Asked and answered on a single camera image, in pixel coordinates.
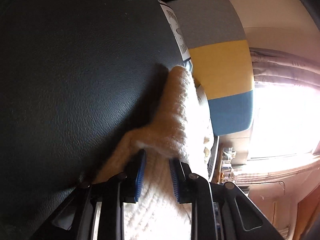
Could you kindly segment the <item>cream knitted sweater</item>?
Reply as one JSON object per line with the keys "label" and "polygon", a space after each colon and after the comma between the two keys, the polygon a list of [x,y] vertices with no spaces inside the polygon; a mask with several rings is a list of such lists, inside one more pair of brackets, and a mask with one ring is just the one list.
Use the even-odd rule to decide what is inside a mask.
{"label": "cream knitted sweater", "polygon": [[177,202],[169,159],[188,163],[208,177],[199,102],[191,72],[181,66],[169,72],[152,121],[127,132],[98,172],[102,183],[121,172],[139,150],[146,151],[141,196],[124,205],[125,239],[189,239],[191,205]]}

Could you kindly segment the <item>cluttered wooden desk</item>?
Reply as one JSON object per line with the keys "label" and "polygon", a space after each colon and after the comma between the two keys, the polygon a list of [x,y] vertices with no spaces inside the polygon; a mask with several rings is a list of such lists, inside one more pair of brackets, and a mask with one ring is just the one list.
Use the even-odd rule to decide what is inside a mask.
{"label": "cluttered wooden desk", "polygon": [[236,183],[238,174],[234,171],[232,160],[236,158],[236,151],[232,147],[219,146],[214,168],[212,182],[224,184],[226,182]]}

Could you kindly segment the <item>white deer print pillow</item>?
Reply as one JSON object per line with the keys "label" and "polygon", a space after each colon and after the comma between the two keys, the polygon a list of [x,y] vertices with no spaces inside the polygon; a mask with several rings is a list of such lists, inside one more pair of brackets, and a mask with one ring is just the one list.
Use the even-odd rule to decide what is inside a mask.
{"label": "white deer print pillow", "polygon": [[213,132],[209,103],[204,88],[199,85],[199,87],[196,88],[196,93],[200,106],[199,115],[202,125],[202,131],[204,134],[204,159],[207,165],[208,179],[211,182],[214,176],[214,170],[217,160],[219,137],[216,137]]}

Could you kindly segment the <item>pink curtain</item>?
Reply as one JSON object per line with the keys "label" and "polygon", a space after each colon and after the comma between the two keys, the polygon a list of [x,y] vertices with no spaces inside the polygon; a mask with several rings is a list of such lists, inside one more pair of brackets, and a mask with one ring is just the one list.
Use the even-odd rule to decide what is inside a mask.
{"label": "pink curtain", "polygon": [[[319,91],[319,63],[282,51],[252,48],[256,83],[279,83],[309,87]],[[311,169],[319,163],[319,143],[313,154],[268,159],[250,159],[238,170],[236,183],[253,185],[277,181]]]}

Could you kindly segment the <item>black leather mat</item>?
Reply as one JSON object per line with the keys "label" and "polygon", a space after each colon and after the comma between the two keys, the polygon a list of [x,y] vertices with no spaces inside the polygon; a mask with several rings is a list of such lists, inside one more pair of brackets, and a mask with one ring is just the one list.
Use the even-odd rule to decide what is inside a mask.
{"label": "black leather mat", "polygon": [[28,239],[183,63],[158,0],[1,0],[1,239]]}

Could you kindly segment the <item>grey yellow blue headboard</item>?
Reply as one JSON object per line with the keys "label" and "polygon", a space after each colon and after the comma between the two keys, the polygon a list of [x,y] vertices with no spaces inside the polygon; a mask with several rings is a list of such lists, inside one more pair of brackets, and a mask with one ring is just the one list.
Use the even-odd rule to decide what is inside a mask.
{"label": "grey yellow blue headboard", "polygon": [[253,112],[253,67],[246,35],[230,0],[170,1],[204,88],[215,135],[248,129]]}

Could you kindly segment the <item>white patterned triangle pillow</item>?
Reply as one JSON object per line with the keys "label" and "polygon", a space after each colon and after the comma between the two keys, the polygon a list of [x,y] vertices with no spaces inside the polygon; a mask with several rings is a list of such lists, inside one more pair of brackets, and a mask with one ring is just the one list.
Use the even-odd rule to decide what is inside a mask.
{"label": "white patterned triangle pillow", "polygon": [[171,31],[175,37],[177,46],[179,48],[182,60],[183,60],[183,67],[188,70],[189,72],[193,72],[193,64],[191,61],[191,56],[188,50],[187,45],[185,44],[180,25],[178,23],[177,17],[174,11],[165,3],[164,0],[158,0],[161,9],[164,12],[164,15],[167,19],[168,24],[170,25]]}

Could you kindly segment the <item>window with white frame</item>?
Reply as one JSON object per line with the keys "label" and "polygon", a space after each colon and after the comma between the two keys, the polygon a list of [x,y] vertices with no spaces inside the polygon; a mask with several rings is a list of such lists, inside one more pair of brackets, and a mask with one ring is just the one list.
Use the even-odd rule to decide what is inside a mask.
{"label": "window with white frame", "polygon": [[313,154],[319,143],[319,91],[303,86],[256,83],[250,159]]}

